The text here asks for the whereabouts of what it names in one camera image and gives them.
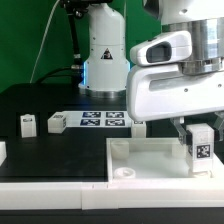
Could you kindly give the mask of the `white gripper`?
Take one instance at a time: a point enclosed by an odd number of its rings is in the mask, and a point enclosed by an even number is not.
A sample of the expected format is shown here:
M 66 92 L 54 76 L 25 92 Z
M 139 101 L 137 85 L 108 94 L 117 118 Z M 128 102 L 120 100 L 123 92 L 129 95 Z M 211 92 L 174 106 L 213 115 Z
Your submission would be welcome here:
M 127 78 L 127 112 L 135 121 L 171 118 L 182 145 L 191 144 L 183 116 L 216 112 L 215 137 L 224 140 L 224 71 L 185 75 L 181 61 L 191 53 L 187 31 L 162 33 L 132 47 L 134 66 Z

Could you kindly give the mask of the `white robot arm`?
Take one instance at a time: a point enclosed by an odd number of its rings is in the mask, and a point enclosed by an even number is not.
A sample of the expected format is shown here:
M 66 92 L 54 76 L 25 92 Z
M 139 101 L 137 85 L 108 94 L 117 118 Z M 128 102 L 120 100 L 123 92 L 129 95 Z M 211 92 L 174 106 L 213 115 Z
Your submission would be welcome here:
M 125 56 L 124 20 L 93 4 L 90 55 L 80 91 L 95 97 L 125 93 L 135 121 L 170 118 L 184 142 L 185 116 L 214 112 L 215 138 L 224 138 L 224 0 L 142 0 L 161 33 Z

